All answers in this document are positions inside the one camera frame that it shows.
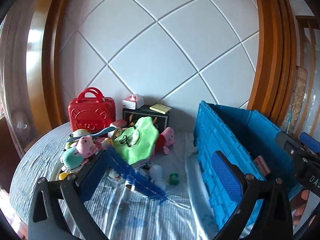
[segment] green plush toy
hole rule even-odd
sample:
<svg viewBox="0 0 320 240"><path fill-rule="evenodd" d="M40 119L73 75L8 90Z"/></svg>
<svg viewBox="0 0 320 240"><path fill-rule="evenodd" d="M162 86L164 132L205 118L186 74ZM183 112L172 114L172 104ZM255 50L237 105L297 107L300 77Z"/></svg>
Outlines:
<svg viewBox="0 0 320 240"><path fill-rule="evenodd" d="M138 161L148 159L159 136L152 118L140 118L134 127L130 127L115 139L114 148L116 152L129 165Z"/></svg>

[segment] wooden bed frame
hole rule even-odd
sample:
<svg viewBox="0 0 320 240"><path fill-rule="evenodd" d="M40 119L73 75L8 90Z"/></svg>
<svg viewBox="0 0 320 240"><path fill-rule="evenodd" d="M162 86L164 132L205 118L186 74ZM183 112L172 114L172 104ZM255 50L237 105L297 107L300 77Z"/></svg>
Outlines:
<svg viewBox="0 0 320 240"><path fill-rule="evenodd" d="M30 30L39 30L39 59L27 71L30 106L39 135L66 120L59 82L61 23L68 0L38 0ZM257 0L259 52L248 109L281 126L296 80L296 32L289 0Z"/></svg>

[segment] red handbag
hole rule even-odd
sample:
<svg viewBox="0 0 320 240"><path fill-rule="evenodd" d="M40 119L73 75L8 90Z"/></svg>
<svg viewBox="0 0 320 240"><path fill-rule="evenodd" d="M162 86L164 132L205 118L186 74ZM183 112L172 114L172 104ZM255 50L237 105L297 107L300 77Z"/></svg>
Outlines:
<svg viewBox="0 0 320 240"><path fill-rule="evenodd" d="M95 97L87 98L86 93ZM90 87L69 103L69 118L72 130L86 129L92 133L102 129L116 120L116 107L112 98L104 97L97 88Z"/></svg>

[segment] mattress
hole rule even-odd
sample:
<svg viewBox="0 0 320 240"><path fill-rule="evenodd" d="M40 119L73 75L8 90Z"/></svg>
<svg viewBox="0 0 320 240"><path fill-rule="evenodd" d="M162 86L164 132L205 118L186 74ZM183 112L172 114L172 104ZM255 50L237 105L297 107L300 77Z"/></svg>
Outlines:
<svg viewBox="0 0 320 240"><path fill-rule="evenodd" d="M11 184L10 204L25 223L28 223L37 179L50 178L65 138L70 133L69 123L52 130L33 145L19 163ZM180 184L166 188L168 198L192 206L189 192L193 192L194 188L188 187L185 159L196 150L193 147L193 134L176 131L175 141L177 143L169 148L168 155L156 154L154 163L162 166L167 181L170 173L179 174ZM72 233L82 238L64 200L60 201L60 206ZM157 202L128 191L123 184L110 181L106 175L85 206L109 239L209 239L208 235L211 237L217 233L216 229L207 228L205 230L209 233L204 234L201 224L196 223L199 219L195 216L198 214L192 208L183 209L168 201L159 206ZM206 218L206 225L212 225L212 216Z"/></svg>

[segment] teal plush toy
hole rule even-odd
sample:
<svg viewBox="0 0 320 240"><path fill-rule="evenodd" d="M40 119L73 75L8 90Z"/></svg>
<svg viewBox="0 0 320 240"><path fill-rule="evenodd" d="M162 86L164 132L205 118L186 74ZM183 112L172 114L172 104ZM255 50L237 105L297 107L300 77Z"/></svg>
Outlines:
<svg viewBox="0 0 320 240"><path fill-rule="evenodd" d="M71 147L70 149L63 152L62 157L60 158L61 163L63 163L62 171L66 169L74 169L80 165L84 165L88 162L88 159L84 159L76 147Z"/></svg>

